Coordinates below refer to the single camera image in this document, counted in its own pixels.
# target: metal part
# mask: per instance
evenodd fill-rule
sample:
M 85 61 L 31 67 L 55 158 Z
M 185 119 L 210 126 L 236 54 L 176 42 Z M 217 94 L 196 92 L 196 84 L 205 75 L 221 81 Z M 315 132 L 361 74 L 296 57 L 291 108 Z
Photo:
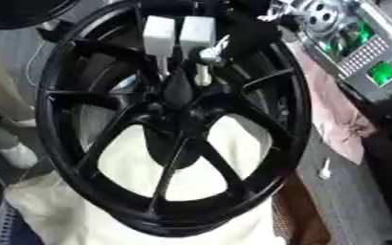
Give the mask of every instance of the metal part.
M 199 56 L 205 64 L 223 65 L 225 61 L 221 58 L 221 53 L 227 48 L 228 44 L 229 36 L 226 35 L 214 47 L 202 50 Z
M 323 180 L 328 180 L 332 176 L 332 171 L 330 170 L 330 163 L 331 159 L 330 157 L 326 158 L 324 161 L 324 166 L 318 173 L 318 177 L 323 179 Z
M 209 74 L 209 68 L 206 65 L 196 65 L 196 84 L 199 86 L 208 86 L 212 83 L 211 75 Z
M 169 76 L 169 69 L 167 68 L 167 57 L 157 56 L 156 62 L 158 64 L 159 75 L 162 79 Z
M 312 16 L 304 19 L 303 32 L 298 36 L 321 67 L 370 101 L 392 95 L 392 20 L 382 10 L 371 1 L 336 1 L 332 5 L 313 0 L 297 8 L 311 10 Z M 319 16 L 317 10 L 329 13 L 335 22 L 312 25 L 311 18 Z M 391 75 L 377 80 L 375 73 L 380 73 L 381 66 L 389 67 Z

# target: wheel spoke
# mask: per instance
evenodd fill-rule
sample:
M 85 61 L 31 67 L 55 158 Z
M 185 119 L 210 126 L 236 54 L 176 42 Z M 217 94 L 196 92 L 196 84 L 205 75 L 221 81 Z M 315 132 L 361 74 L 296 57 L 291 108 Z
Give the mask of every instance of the wheel spoke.
M 210 142 L 205 139 L 192 139 L 191 145 L 220 172 L 228 183 L 228 193 L 243 196 L 248 192 L 241 177 Z
M 165 200 L 167 188 L 169 187 L 169 183 L 177 169 L 178 157 L 180 156 L 181 152 L 185 148 L 187 141 L 188 139 L 183 136 L 179 136 L 178 139 L 176 140 L 174 147 L 172 148 L 170 155 L 168 157 L 167 164 L 164 165 L 161 179 L 159 180 L 159 183 L 156 186 L 156 190 L 154 191 L 152 200 L 150 202 L 150 206 L 149 206 L 150 212 L 156 212 L 160 202 Z
M 51 90 L 47 93 L 47 95 L 51 100 L 59 103 L 89 104 L 111 110 L 118 110 L 120 108 L 120 96 L 134 98 L 134 96 L 126 94 L 102 94 L 97 92 L 60 90 Z
M 142 104 L 132 104 L 120 111 L 102 130 L 87 150 L 82 159 L 78 162 L 75 171 L 78 174 L 93 177 L 98 172 L 98 158 L 118 135 L 133 124 L 141 123 L 139 116 L 143 115 L 145 106 Z
M 270 74 L 266 77 L 250 81 L 244 85 L 243 91 L 245 94 L 254 92 L 257 89 L 261 89 L 264 86 L 266 86 L 268 84 L 267 82 L 270 80 L 281 80 L 283 78 L 287 78 L 287 77 L 291 76 L 293 73 L 294 73 L 294 69 L 289 68 L 289 69 L 281 70 L 279 72 Z
M 260 110 L 246 98 L 228 98 L 224 100 L 230 113 L 240 115 L 266 128 L 272 135 L 273 143 L 279 148 L 287 148 L 294 136 L 270 115 Z

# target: white cloth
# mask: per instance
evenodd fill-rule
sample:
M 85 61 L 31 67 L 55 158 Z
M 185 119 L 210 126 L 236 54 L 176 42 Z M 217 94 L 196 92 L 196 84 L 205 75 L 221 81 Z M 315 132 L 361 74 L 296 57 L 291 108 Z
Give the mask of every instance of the white cloth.
M 237 120 L 242 119 L 222 118 L 213 126 L 208 139 L 237 173 L 246 177 L 258 166 L 260 156 L 270 148 L 272 140 L 255 124 L 241 124 Z M 108 146 L 100 157 L 99 169 L 119 185 L 141 195 L 151 195 L 162 171 L 148 156 L 138 126 L 125 130 Z M 175 174 L 166 197 L 197 199 L 225 188 L 221 175 L 199 159 Z M 46 245 L 258 245 L 261 241 L 285 244 L 273 234 L 270 199 L 218 229 L 187 238 L 161 238 L 136 232 L 85 201 L 55 172 L 10 187 L 7 199 L 22 212 Z

